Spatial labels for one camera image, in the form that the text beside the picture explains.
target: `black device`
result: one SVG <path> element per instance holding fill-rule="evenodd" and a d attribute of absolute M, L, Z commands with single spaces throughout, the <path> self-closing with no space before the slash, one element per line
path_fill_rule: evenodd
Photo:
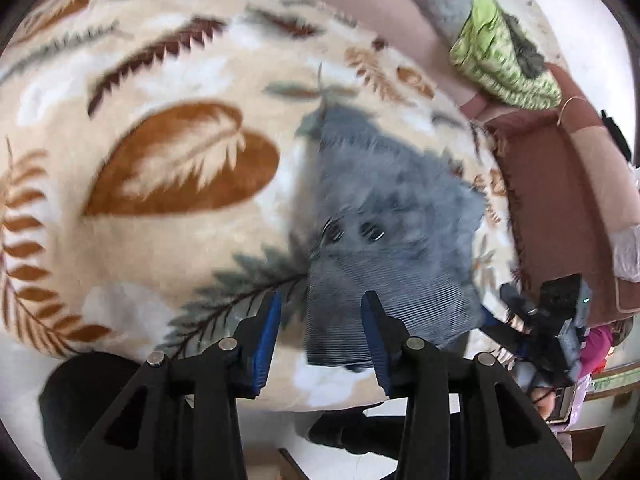
<path fill-rule="evenodd" d="M 557 388 L 574 384 L 582 369 L 580 350 L 589 334 L 586 323 L 591 289 L 582 276 L 571 274 L 543 283 L 538 306 L 511 285 L 501 286 L 500 298 L 529 332 L 517 331 L 489 311 L 480 330 L 515 356 L 531 362 L 541 382 Z"/>
<path fill-rule="evenodd" d="M 407 397 L 395 480 L 578 479 L 530 400 L 491 354 L 466 360 L 389 317 L 375 292 L 361 303 L 378 383 Z M 246 480 L 236 398 L 266 384 L 280 319 L 277 294 L 202 354 L 153 352 L 90 431 L 65 480 Z M 449 393 L 461 404 L 460 455 L 450 459 Z M 194 394 L 193 429 L 184 396 Z"/>

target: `floor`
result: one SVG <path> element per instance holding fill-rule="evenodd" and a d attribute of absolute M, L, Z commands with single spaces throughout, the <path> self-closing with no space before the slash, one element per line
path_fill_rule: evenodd
<path fill-rule="evenodd" d="M 599 0 L 537 0 L 551 23 L 569 68 L 597 109 L 605 109 L 634 144 L 636 130 L 634 84 L 622 31 Z M 14 344 L 0 335 L 0 418 L 18 448 L 43 480 L 58 478 L 44 446 L 37 396 L 55 360 Z M 403 413 L 404 403 L 376 408 Z M 267 443 L 285 447 L 312 479 L 375 479 L 391 472 L 394 463 L 373 455 L 352 456 L 313 446 L 299 433 L 316 415 L 264 413 L 240 408 L 243 443 L 248 456 L 259 455 Z"/>

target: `brown feather print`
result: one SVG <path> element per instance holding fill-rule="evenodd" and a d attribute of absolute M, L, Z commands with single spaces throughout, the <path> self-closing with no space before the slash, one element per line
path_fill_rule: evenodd
<path fill-rule="evenodd" d="M 35 186 L 47 176 L 43 150 L 33 150 L 14 162 L 11 145 L 8 171 L 0 180 L 0 315 L 7 332 L 44 354 L 66 357 L 78 352 L 73 343 L 94 342 L 111 330 L 86 325 L 77 314 L 67 314 L 59 295 L 40 285 L 50 275 L 38 256 L 45 248 L 29 239 L 44 228 L 31 216 L 31 206 L 47 199 Z M 18 213 L 15 208 L 22 208 Z"/>
<path fill-rule="evenodd" d="M 211 101 L 180 104 L 127 133 L 97 175 L 84 216 L 216 210 L 251 198 L 280 155 L 242 125 L 242 112 Z"/>
<path fill-rule="evenodd" d="M 221 34 L 225 27 L 226 23 L 220 20 L 195 16 L 180 29 L 133 53 L 116 68 L 103 75 L 100 82 L 95 86 L 87 110 L 89 117 L 94 114 L 96 108 L 102 102 L 104 94 L 110 93 L 113 88 L 117 88 L 129 73 L 135 74 L 142 67 L 151 66 L 156 59 L 162 62 L 168 54 L 174 57 L 179 56 L 181 46 L 186 50 L 191 50 L 191 41 L 204 46 L 205 38 L 212 40 L 213 36 L 216 33 Z"/>
<path fill-rule="evenodd" d="M 481 174 L 476 175 L 473 186 L 482 193 L 482 197 L 484 198 L 484 209 L 487 222 L 492 226 L 498 225 L 502 219 L 494 209 L 494 205 L 491 202 L 491 190 L 487 189 L 487 185 L 484 182 L 484 176 Z"/>
<path fill-rule="evenodd" d="M 424 80 L 420 72 L 408 66 L 399 66 L 396 72 L 398 79 L 405 85 L 410 86 L 423 97 L 433 99 L 435 92 L 431 85 Z"/>
<path fill-rule="evenodd" d="M 309 23 L 296 14 L 275 14 L 254 7 L 247 7 L 246 12 L 255 23 L 294 40 L 308 40 L 324 34 L 323 28 Z"/>
<path fill-rule="evenodd" d="M 507 198 L 507 189 L 500 171 L 492 168 L 491 171 L 489 171 L 489 175 L 491 176 L 491 193 L 495 196 Z"/>
<path fill-rule="evenodd" d="M 88 6 L 89 0 L 63 0 L 60 4 L 54 6 L 52 12 L 37 11 L 32 17 L 28 18 L 28 21 L 25 20 L 22 35 L 12 44 L 24 43 L 57 22 L 85 10 Z"/>
<path fill-rule="evenodd" d="M 344 53 L 347 65 L 357 68 L 356 75 L 364 79 L 364 86 L 370 86 L 383 101 L 409 104 L 380 68 L 378 54 L 364 48 L 349 47 Z"/>

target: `feather pattern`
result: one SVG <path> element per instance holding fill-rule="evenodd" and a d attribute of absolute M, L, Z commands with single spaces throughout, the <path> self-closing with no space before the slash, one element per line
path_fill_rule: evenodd
<path fill-rule="evenodd" d="M 191 50 L 192 40 L 204 46 L 205 38 L 212 40 L 213 36 L 216 33 L 222 33 L 225 27 L 226 23 L 220 20 L 195 16 L 189 23 L 178 30 L 133 53 L 116 68 L 104 74 L 100 82 L 95 86 L 87 110 L 89 117 L 95 113 L 96 108 L 102 102 L 104 94 L 111 92 L 113 88 L 117 88 L 129 73 L 135 74 L 142 67 L 151 66 L 156 59 L 162 62 L 168 54 L 174 57 L 179 56 L 181 46 L 186 50 Z"/>
<path fill-rule="evenodd" d="M 356 75 L 363 78 L 364 86 L 369 86 L 383 101 L 408 105 L 407 100 L 386 77 L 378 62 L 378 53 L 363 48 L 349 47 L 344 53 L 347 65 L 356 68 Z"/>
<path fill-rule="evenodd" d="M 12 44 L 24 43 L 36 34 L 47 30 L 57 22 L 86 9 L 88 6 L 89 0 L 65 0 L 62 4 L 54 6 L 49 13 L 43 10 L 36 12 L 33 16 L 30 16 L 28 20 L 23 22 L 24 28 L 22 35 L 18 40 L 12 42 Z"/>
<path fill-rule="evenodd" d="M 182 307 L 172 320 L 174 330 L 159 349 L 172 357 L 202 352 L 231 335 L 245 317 L 255 315 L 264 293 L 277 290 L 282 298 L 280 324 L 286 327 L 306 313 L 308 244 L 291 236 L 289 251 L 264 247 L 261 257 L 236 254 L 238 270 L 214 273 L 214 283 L 197 290 L 198 297 Z"/>
<path fill-rule="evenodd" d="M 80 46 L 93 43 L 109 34 L 115 34 L 118 31 L 118 22 L 115 21 L 106 27 L 90 27 L 82 32 L 65 33 L 62 38 L 56 38 L 47 44 L 44 44 L 37 50 L 31 52 L 28 56 L 23 57 L 14 63 L 9 70 L 0 75 L 0 85 L 5 83 L 12 76 L 22 73 L 28 67 L 57 57 L 63 52 L 74 50 Z"/>
<path fill-rule="evenodd" d="M 265 30 L 294 40 L 308 40 L 308 38 L 324 34 L 323 28 L 309 23 L 296 14 L 275 14 L 251 6 L 246 8 L 246 12 L 250 22 L 257 23 Z"/>
<path fill-rule="evenodd" d="M 66 312 L 54 290 L 41 285 L 50 275 L 38 261 L 45 248 L 30 237 L 44 227 L 32 208 L 47 199 L 36 188 L 47 176 L 42 165 L 47 153 L 33 150 L 14 162 L 8 139 L 7 149 L 8 170 L 0 180 L 0 320 L 21 342 L 43 354 L 66 357 L 78 353 L 76 343 L 96 341 L 111 330 L 83 324 L 81 316 Z"/>
<path fill-rule="evenodd" d="M 244 135 L 226 116 L 220 117 L 217 129 L 214 124 L 207 121 L 190 125 L 188 133 L 177 142 L 160 145 L 155 153 L 142 160 L 136 178 L 124 183 L 123 192 L 148 196 L 159 188 L 182 186 L 191 174 L 198 175 L 198 189 L 202 189 L 225 164 L 233 170 L 238 151 L 244 151 Z"/>

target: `gray towel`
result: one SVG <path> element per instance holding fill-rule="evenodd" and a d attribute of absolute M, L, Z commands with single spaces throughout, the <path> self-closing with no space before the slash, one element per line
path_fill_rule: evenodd
<path fill-rule="evenodd" d="M 318 136 L 325 228 L 310 257 L 309 364 L 370 366 L 360 321 L 366 290 L 437 346 L 478 327 L 471 265 L 481 195 L 437 156 L 383 135 L 352 108 L 330 107 Z"/>

